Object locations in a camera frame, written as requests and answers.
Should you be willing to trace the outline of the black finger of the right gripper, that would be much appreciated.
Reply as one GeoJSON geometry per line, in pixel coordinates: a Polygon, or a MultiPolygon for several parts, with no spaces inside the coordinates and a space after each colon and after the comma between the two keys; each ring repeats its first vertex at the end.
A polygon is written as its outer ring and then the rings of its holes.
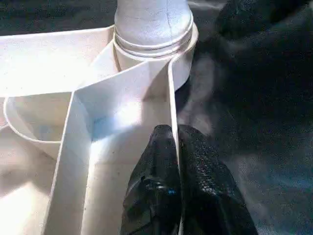
{"type": "Polygon", "coordinates": [[[229,0],[216,18],[216,31],[223,37],[249,36],[308,4],[308,0],[229,0]]]}

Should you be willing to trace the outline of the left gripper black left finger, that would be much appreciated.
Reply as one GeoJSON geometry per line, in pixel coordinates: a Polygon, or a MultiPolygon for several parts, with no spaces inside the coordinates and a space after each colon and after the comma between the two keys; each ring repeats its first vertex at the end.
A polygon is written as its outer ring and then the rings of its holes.
{"type": "Polygon", "coordinates": [[[181,190],[172,128],[158,125],[129,178],[123,202],[122,235],[176,235],[181,190]]]}

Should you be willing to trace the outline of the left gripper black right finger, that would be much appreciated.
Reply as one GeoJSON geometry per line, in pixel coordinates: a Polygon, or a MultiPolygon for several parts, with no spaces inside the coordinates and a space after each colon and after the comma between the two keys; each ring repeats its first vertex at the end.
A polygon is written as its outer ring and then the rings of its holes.
{"type": "Polygon", "coordinates": [[[210,139],[179,125],[184,235],[255,235],[245,200],[210,139]]]}

